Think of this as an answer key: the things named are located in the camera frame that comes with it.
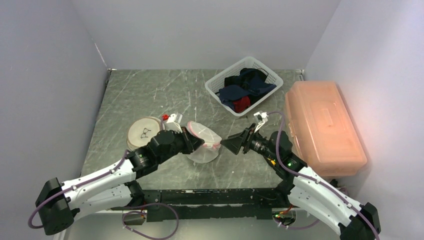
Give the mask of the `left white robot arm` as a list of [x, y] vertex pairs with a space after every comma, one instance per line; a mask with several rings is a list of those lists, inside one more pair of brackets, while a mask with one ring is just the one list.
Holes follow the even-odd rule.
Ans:
[[161, 130], [146, 145], [126, 150], [120, 160], [103, 169], [63, 182], [52, 178], [44, 184], [28, 226], [43, 229], [51, 236], [98, 211], [141, 209], [146, 200], [137, 179], [153, 173], [178, 154], [193, 153], [203, 144], [203, 139], [190, 134], [185, 127], [181, 132]]

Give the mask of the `navy blue bra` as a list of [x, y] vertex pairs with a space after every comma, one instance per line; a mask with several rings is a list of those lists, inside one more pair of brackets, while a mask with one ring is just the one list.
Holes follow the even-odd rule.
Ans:
[[239, 75], [226, 77], [224, 87], [215, 94], [223, 105], [241, 113], [277, 87], [266, 83], [268, 75], [261, 68], [243, 68]]

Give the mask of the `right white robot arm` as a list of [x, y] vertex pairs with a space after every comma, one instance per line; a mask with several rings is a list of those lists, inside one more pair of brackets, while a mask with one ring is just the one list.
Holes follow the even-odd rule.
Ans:
[[266, 160], [281, 178], [275, 188], [280, 207], [293, 205], [305, 210], [334, 230], [341, 240], [379, 239], [381, 224], [374, 205], [350, 198], [320, 177], [293, 153], [293, 144], [283, 130], [266, 138], [254, 128], [252, 125], [220, 144], [235, 155], [254, 151]]

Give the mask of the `red bra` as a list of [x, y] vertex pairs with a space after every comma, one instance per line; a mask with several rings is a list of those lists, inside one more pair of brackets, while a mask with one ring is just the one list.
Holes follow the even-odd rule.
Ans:
[[244, 96], [238, 100], [234, 100], [232, 104], [236, 113], [242, 113], [251, 106], [251, 100], [249, 96]]

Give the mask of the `white mesh laundry bag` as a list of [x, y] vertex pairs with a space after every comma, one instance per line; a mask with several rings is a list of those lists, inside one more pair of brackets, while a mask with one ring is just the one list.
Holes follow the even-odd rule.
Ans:
[[127, 146], [133, 151], [149, 143], [152, 137], [160, 131], [160, 119], [146, 116], [135, 121], [127, 131]]

